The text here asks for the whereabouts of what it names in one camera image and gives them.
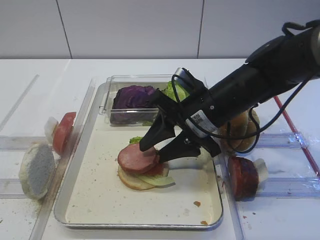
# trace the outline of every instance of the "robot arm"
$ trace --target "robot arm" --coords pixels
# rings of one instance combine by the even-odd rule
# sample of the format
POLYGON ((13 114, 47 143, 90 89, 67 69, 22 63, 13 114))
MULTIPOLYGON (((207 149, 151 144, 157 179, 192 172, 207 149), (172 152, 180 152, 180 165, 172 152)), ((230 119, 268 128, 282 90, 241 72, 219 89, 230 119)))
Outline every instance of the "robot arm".
POLYGON ((305 85, 310 79, 320 78, 320 20, 305 26, 287 22, 282 31, 285 35, 258 48, 244 65, 210 89, 186 69, 178 68, 172 81, 177 81, 189 96, 181 102, 173 101, 159 90, 151 96, 159 115, 140 141, 140 150, 146 151, 175 137, 174 126, 178 125, 182 132, 158 151, 160 162, 196 157, 200 147, 214 157, 221 150, 212 138, 214 134, 209 133, 258 103, 299 83, 305 85), (289 29, 305 31, 293 35, 289 29))

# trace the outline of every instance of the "crumb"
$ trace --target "crumb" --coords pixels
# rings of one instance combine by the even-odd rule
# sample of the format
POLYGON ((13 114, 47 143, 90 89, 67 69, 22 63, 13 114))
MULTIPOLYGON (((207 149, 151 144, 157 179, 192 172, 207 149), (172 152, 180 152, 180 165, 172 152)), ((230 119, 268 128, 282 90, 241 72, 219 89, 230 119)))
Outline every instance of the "crumb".
POLYGON ((196 205, 197 207, 200 207, 201 202, 199 202, 199 201, 194 201, 193 204, 196 205))

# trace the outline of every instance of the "white wall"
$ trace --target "white wall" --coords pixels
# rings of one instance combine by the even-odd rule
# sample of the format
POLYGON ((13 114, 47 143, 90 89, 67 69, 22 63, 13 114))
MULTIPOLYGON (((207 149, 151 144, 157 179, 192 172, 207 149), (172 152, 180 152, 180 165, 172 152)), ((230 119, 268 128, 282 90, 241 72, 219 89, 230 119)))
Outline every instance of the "white wall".
POLYGON ((241 58, 318 18, 320 0, 0 0, 0 59, 241 58))

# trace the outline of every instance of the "label sticker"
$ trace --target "label sticker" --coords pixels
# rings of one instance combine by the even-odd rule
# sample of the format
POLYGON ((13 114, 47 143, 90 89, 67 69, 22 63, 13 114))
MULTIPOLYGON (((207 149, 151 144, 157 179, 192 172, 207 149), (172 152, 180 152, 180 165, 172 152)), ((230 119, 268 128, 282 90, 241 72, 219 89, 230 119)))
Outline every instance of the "label sticker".
MULTIPOLYGON (((204 111, 199 110, 195 114, 191 116, 192 120, 195 121, 203 129, 213 133, 218 128, 212 124, 212 122, 207 118, 204 111)), ((205 138, 207 134, 197 128, 189 119, 185 120, 185 123, 189 126, 189 128, 199 137, 205 138)))

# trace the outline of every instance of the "metal tray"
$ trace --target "metal tray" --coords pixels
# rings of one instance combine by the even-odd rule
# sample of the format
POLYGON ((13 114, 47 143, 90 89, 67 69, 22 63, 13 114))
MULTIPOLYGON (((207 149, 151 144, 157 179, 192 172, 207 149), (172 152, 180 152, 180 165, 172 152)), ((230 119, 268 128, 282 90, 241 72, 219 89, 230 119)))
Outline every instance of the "metal tray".
POLYGON ((218 227, 223 218, 222 198, 214 161, 206 151, 197 158, 169 162, 174 186, 136 191, 121 183, 117 155, 131 137, 143 136, 149 127, 105 123, 100 108, 108 84, 97 90, 54 206, 55 218, 66 227, 81 229, 204 231, 218 227))

